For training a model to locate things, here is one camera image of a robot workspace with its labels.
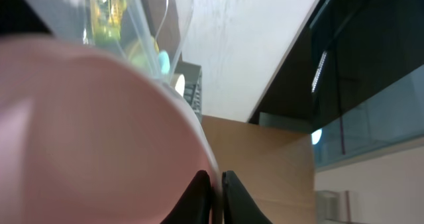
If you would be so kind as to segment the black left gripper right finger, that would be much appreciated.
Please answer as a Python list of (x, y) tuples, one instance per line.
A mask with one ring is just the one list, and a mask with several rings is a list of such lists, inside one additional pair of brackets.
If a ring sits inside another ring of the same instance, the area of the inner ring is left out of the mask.
[(237, 175), (228, 170), (222, 175), (223, 216), (225, 224), (271, 224), (261, 212)]

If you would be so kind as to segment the pink white small bowl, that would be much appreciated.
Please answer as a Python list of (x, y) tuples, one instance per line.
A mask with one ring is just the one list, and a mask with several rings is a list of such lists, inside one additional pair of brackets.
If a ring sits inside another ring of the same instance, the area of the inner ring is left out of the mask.
[(161, 223), (200, 170), (221, 223), (216, 159), (174, 89), (97, 48), (1, 39), (2, 223)]

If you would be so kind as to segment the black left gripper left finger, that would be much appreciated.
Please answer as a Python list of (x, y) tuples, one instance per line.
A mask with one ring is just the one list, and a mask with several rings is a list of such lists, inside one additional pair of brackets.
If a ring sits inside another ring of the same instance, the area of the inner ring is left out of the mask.
[(209, 175), (200, 170), (161, 224), (209, 224), (211, 196)]

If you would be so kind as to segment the green orange snack wrapper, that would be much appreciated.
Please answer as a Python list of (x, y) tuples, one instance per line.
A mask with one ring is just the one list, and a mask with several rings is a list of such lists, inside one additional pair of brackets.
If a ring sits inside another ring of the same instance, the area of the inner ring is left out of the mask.
[(120, 41), (127, 0), (89, 0), (89, 8), (94, 43), (104, 45)]

